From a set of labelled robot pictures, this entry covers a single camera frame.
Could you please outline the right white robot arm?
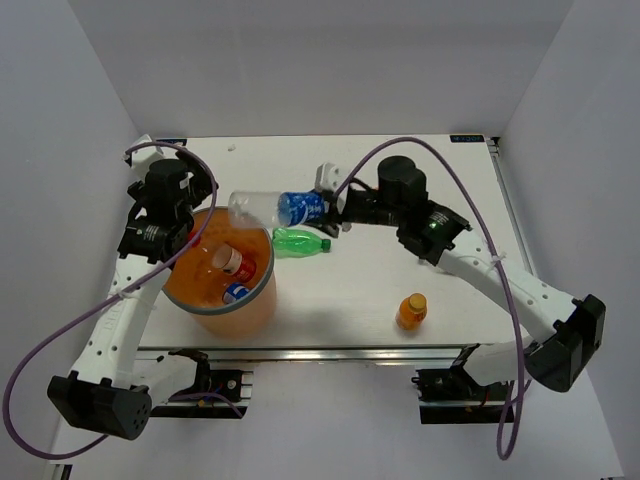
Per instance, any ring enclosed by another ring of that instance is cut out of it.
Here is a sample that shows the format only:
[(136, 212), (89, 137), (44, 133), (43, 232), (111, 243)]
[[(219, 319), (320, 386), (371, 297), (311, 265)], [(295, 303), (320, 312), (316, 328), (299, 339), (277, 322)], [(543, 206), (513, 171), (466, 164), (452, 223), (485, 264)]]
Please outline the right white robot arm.
[(464, 348), (451, 367), (453, 390), (472, 399), (487, 385), (524, 375), (552, 391), (568, 391), (601, 345), (604, 303), (594, 295), (578, 299), (561, 292), (491, 253), (488, 240), (468, 220), (429, 198), (426, 176), (411, 159), (388, 157), (377, 175), (375, 189), (337, 194), (345, 175), (331, 163), (321, 165), (315, 189), (326, 211), (314, 226), (331, 236), (345, 224), (394, 227), (406, 250), (515, 312), (528, 334)]

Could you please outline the green plastic bottle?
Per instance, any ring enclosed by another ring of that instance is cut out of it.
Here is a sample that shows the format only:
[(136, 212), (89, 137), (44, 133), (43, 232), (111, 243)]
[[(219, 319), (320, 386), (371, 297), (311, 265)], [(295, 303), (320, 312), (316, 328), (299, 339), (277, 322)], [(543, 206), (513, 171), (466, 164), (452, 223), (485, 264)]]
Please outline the green plastic bottle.
[(331, 251), (331, 240), (301, 229), (275, 228), (272, 246), (278, 258), (307, 258)]

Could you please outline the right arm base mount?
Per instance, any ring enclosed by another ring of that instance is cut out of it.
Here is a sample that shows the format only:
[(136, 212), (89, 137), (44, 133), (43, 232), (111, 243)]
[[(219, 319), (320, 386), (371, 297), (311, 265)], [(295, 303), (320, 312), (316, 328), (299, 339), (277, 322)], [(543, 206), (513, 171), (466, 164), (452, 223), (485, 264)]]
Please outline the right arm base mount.
[(507, 385), (475, 386), (449, 369), (420, 369), (411, 378), (422, 425), (497, 425)]

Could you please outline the clear bottle blue label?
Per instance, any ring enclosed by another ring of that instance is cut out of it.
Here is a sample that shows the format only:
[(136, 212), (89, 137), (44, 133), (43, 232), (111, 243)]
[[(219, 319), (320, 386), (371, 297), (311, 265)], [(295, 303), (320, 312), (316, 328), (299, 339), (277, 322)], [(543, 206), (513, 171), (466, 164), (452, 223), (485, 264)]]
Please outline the clear bottle blue label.
[(234, 191), (227, 210), (236, 228), (288, 228), (321, 219), (328, 207), (323, 197), (312, 191)]

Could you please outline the clear bottle red cap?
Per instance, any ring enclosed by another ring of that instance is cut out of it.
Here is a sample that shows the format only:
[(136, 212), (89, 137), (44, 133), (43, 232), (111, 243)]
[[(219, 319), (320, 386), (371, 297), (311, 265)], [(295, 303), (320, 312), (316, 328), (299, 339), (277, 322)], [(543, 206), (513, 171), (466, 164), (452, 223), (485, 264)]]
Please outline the clear bottle red cap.
[(257, 247), (257, 241), (250, 236), (218, 229), (203, 233), (186, 257), (205, 273), (215, 270), (248, 283), (257, 278)]

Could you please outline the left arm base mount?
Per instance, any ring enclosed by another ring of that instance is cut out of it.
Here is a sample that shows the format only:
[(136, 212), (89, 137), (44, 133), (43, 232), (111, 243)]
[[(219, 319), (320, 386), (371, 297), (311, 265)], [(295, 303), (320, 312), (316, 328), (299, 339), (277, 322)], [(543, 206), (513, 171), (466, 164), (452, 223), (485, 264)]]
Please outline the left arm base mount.
[(240, 420), (254, 383), (252, 371), (219, 366), (189, 348), (158, 356), (140, 378), (149, 386), (155, 418)]

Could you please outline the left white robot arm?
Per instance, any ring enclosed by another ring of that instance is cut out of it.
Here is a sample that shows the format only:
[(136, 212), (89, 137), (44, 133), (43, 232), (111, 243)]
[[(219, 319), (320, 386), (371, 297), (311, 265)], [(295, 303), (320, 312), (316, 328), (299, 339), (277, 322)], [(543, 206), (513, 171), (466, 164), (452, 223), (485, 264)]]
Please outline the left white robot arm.
[(146, 142), (125, 155), (139, 179), (127, 189), (129, 211), (106, 306), (99, 308), (89, 340), (65, 376), (53, 377), (47, 396), (75, 428), (134, 440), (152, 410), (176, 394), (199, 399), (211, 387), (208, 357), (194, 349), (160, 355), (134, 371), (146, 324), (177, 259), (199, 236), (194, 210), (213, 198), (217, 184), (192, 152)]

